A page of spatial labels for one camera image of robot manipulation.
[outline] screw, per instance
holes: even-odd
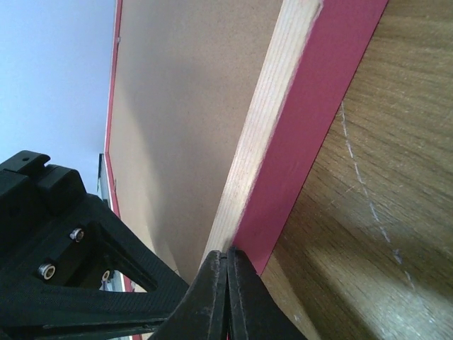
[[[44,263],[38,268],[38,273],[45,280],[50,280],[55,274],[55,266],[53,264]]]
[[[110,271],[105,271],[105,273],[102,275],[102,281],[106,282],[109,277],[110,277]]]
[[[84,238],[84,235],[85,232],[81,228],[76,228],[72,231],[69,237],[71,237],[71,239],[73,239],[75,242],[79,243]]]

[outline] black object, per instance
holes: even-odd
[[[150,340],[306,340],[275,304],[247,255],[211,251],[175,312]]]
[[[22,151],[0,164],[0,339],[155,331],[188,284],[86,193],[76,170],[49,160]],[[99,291],[113,270],[148,293]]]
[[[211,251],[188,289],[76,170],[49,160],[22,151],[0,164],[0,340],[306,339],[245,253]],[[114,270],[148,293],[100,291]]]

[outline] metal screw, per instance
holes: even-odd
[[[105,273],[102,275],[102,281],[106,282],[109,277],[110,277],[110,271],[105,271]]]
[[[44,263],[38,268],[38,273],[45,280],[50,280],[55,274],[56,268],[53,264]]]
[[[85,232],[81,228],[76,228],[72,231],[69,237],[71,237],[71,239],[73,239],[75,242],[79,243],[84,238],[84,235]]]

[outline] wood grain surface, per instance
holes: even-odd
[[[453,339],[452,79],[453,3],[391,0],[263,274],[309,339]]]

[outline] red edge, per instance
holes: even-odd
[[[111,194],[111,206],[112,211],[121,218],[120,206],[118,205],[118,198],[116,195],[115,188],[115,177],[113,176],[112,162],[110,160],[110,132],[112,130],[112,111],[113,111],[113,95],[115,93],[115,76],[116,76],[116,65],[118,59],[118,43],[120,40],[120,25],[121,25],[121,12],[122,12],[122,0],[116,1],[116,12],[115,12],[115,32],[113,35],[113,51],[112,51],[112,71],[110,74],[110,90],[108,94],[108,111],[107,111],[107,126],[105,128],[105,146],[104,146],[104,157],[108,172],[108,184],[110,187]],[[132,292],[131,280],[124,276],[125,290],[126,292]],[[133,340],[142,340],[142,335],[137,334],[132,336]]]
[[[387,0],[324,0],[234,244],[261,274]]]

